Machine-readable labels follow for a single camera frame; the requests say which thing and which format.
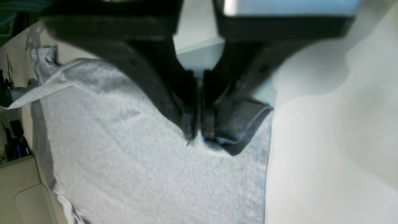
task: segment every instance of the gray towel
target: gray towel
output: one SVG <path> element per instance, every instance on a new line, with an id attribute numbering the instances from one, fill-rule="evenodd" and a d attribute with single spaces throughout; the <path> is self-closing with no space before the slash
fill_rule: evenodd
<path id="1" fill-rule="evenodd" d="M 34 152 L 69 223 L 263 224 L 272 112 L 238 156 L 189 146 L 112 65 L 32 50 Z"/>

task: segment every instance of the white surface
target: white surface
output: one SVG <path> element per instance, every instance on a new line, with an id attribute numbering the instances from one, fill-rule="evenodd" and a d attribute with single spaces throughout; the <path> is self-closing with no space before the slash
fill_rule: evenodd
<path id="1" fill-rule="evenodd" d="M 38 184 L 15 196 L 23 224 L 56 224 L 53 206 L 46 187 Z"/>
<path id="2" fill-rule="evenodd" d="M 270 82 L 276 109 L 267 176 L 268 224 L 398 223 L 395 2 L 365 1 L 347 38 L 299 52 Z M 188 10 L 200 11 L 197 4 Z M 202 23 L 207 31 L 210 22 L 185 21 L 176 47 L 190 50 L 207 41 L 213 44 L 214 31 L 195 28 Z M 16 83 L 24 86 L 25 77 L 33 75 L 25 46 L 55 43 L 63 63 L 93 57 L 55 42 L 45 31 L 27 31 L 0 49 L 0 63 L 6 63 L 8 52 L 19 77 Z M 29 132 L 29 115 L 23 115 Z"/>

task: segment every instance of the gray cloth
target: gray cloth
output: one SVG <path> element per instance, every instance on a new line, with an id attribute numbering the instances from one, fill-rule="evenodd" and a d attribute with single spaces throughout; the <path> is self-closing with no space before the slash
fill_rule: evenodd
<path id="1" fill-rule="evenodd" d="M 32 50 L 35 155 L 69 223 L 262 224 L 272 112 L 238 156 L 189 146 L 110 64 Z"/>

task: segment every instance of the gray fabric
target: gray fabric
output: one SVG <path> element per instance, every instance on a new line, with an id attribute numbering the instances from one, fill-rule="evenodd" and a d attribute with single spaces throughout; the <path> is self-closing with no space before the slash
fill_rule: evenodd
<path id="1" fill-rule="evenodd" d="M 254 99 L 245 101 L 229 121 L 215 128 L 217 145 L 232 156 L 238 155 L 249 144 L 271 112 L 272 109 L 268 105 Z"/>
<path id="2" fill-rule="evenodd" d="M 32 51 L 34 149 L 69 223 L 262 224 L 272 112 L 238 156 L 188 147 L 124 74 L 100 60 L 59 67 Z"/>

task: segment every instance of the metal bracket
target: metal bracket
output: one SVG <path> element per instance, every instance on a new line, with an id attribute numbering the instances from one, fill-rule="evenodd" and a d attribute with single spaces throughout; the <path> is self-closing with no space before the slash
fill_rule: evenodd
<path id="1" fill-rule="evenodd" d="M 186 139 L 201 130 L 207 141 L 218 143 L 217 127 L 236 117 L 251 92 L 285 59 L 316 40 L 343 36 L 353 18 L 227 17 L 216 1 L 226 43 L 202 81 L 181 66 L 174 49 L 182 0 L 58 1 L 43 21 L 54 37 L 98 55 L 134 80 Z M 76 5 L 83 2 L 90 8 Z"/>

